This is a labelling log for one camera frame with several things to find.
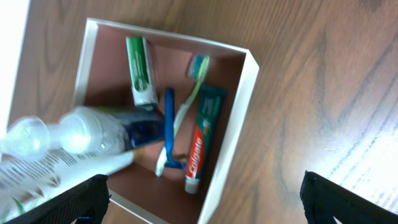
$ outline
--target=colgate toothpaste tube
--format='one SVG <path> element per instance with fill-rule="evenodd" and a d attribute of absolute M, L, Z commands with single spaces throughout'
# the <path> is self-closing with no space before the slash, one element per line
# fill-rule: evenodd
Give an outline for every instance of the colgate toothpaste tube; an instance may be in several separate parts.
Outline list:
<path fill-rule="evenodd" d="M 200 87 L 197 122 L 185 176 L 185 191 L 190 194 L 195 194 L 198 190 L 225 95 L 226 91 L 220 88 L 206 85 Z"/>

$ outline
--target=toothpaste tube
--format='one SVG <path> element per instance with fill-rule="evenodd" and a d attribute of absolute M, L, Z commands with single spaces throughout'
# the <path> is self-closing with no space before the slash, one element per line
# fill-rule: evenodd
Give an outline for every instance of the toothpaste tube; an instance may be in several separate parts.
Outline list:
<path fill-rule="evenodd" d="M 220 88 L 206 85 L 200 87 L 197 123 L 185 176 L 185 191 L 190 194 L 195 194 L 198 190 L 225 95 L 226 91 Z"/>
<path fill-rule="evenodd" d="M 147 41 L 144 37 L 126 37 L 126 45 L 134 104 L 138 108 L 153 110 L 158 100 Z"/>

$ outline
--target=toothpaste cap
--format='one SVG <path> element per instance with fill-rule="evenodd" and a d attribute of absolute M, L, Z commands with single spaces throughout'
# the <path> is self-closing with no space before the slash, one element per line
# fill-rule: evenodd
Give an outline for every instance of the toothpaste cap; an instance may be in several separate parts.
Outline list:
<path fill-rule="evenodd" d="M 190 194 L 196 194 L 198 192 L 200 179 L 193 179 L 190 177 L 185 178 L 185 191 Z"/>

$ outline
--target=white box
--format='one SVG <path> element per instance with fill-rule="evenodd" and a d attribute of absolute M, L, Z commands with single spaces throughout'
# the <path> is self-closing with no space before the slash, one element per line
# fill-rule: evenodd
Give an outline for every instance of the white box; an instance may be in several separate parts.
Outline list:
<path fill-rule="evenodd" d="M 250 51 L 241 47 L 89 18 L 76 78 L 74 106 L 132 105 L 126 46 L 122 44 L 128 35 L 142 35 L 153 46 L 157 87 L 162 90 L 166 85 L 175 85 L 176 104 L 189 95 L 193 86 L 192 83 L 185 84 L 187 81 L 182 78 L 183 67 L 192 54 L 211 56 L 213 65 L 207 82 L 226 88 L 228 96 L 220 114 L 220 127 L 213 138 L 209 168 L 198 195 L 188 195 L 184 191 L 180 170 L 168 171 L 161 178 L 155 176 L 153 160 L 162 147 L 160 143 L 145 149 L 142 161 L 109 177 L 111 200 L 149 223 L 206 223 L 220 201 L 259 66 Z M 187 130 L 195 120 L 195 110 L 190 112 L 193 118 L 188 115 L 187 123 L 182 125 Z M 177 152 L 188 150 L 179 147 L 178 143 L 175 147 Z"/>

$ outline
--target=wooden table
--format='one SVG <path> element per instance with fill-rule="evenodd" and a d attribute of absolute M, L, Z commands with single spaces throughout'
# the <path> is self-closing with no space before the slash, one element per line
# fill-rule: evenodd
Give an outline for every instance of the wooden table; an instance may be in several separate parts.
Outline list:
<path fill-rule="evenodd" d="M 305 223 L 305 170 L 398 213 L 398 1 L 33 0 L 11 122 L 70 109 L 87 17 L 251 49 L 261 71 L 213 223 Z"/>

